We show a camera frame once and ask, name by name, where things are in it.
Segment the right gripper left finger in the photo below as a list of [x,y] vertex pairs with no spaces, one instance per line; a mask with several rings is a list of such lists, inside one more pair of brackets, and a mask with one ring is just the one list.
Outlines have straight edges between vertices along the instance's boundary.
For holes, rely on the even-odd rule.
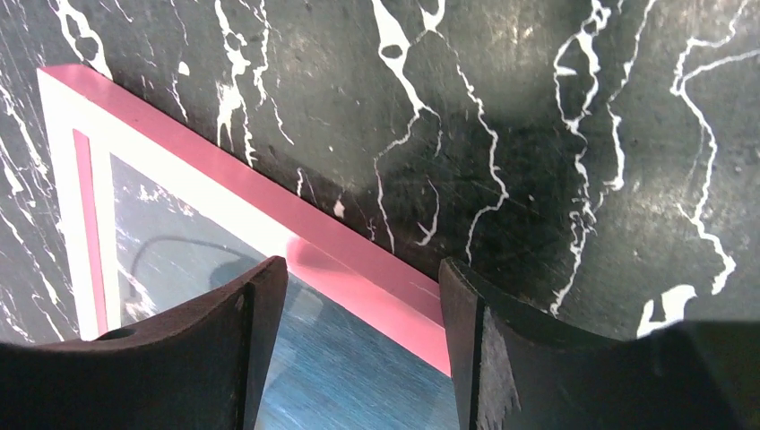
[[95,340],[1,347],[4,429],[252,429],[288,286],[282,257]]

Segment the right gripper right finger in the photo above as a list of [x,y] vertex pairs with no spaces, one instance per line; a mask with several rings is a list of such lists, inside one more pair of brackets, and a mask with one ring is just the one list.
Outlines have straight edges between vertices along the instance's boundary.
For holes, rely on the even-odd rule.
[[613,340],[444,259],[440,304],[463,429],[756,429],[759,326],[679,322]]

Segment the landscape photo print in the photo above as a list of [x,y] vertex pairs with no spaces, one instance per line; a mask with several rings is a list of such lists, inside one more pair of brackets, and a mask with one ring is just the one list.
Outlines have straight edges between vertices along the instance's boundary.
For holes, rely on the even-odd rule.
[[[136,323],[293,246],[225,199],[194,207],[112,157],[120,322]],[[455,429],[449,377],[296,275],[263,391],[260,429]]]

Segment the pink wooden picture frame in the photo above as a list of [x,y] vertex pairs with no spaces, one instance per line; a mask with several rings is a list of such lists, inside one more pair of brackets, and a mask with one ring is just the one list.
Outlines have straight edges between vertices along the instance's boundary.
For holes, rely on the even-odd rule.
[[110,162],[120,158],[440,372],[450,371],[439,287],[425,274],[80,65],[39,68],[39,94],[79,333],[118,327]]

